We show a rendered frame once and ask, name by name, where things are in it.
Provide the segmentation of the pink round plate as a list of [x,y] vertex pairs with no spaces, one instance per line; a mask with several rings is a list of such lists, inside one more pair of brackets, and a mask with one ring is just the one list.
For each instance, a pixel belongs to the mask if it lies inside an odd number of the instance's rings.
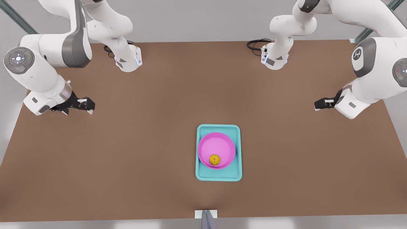
[[[197,155],[199,160],[206,167],[220,170],[228,167],[234,160],[236,154],[235,145],[232,139],[221,132],[211,132],[203,136],[198,142]],[[218,166],[212,166],[209,163],[211,155],[219,155],[221,162]]]

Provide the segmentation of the teal rectangular tray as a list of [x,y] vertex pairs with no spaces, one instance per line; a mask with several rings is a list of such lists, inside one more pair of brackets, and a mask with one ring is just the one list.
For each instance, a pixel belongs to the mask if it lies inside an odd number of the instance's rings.
[[[223,169],[215,170],[206,167],[199,160],[197,146],[199,141],[211,132],[221,132],[228,135],[235,145],[235,158],[231,164]],[[240,128],[236,125],[201,124],[197,128],[195,175],[201,181],[239,181],[243,175]]]

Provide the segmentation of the silver frame post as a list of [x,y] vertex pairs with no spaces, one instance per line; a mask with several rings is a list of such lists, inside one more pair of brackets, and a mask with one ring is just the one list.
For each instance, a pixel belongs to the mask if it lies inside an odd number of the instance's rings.
[[201,219],[200,229],[218,229],[217,218],[217,210],[195,210],[195,219]]
[[[392,11],[397,19],[407,28],[407,0],[381,0]],[[349,39],[350,44],[358,44],[368,37],[378,37],[378,33],[364,28],[355,38]]]
[[6,1],[0,0],[0,9],[10,17],[27,34],[38,34],[38,32]]

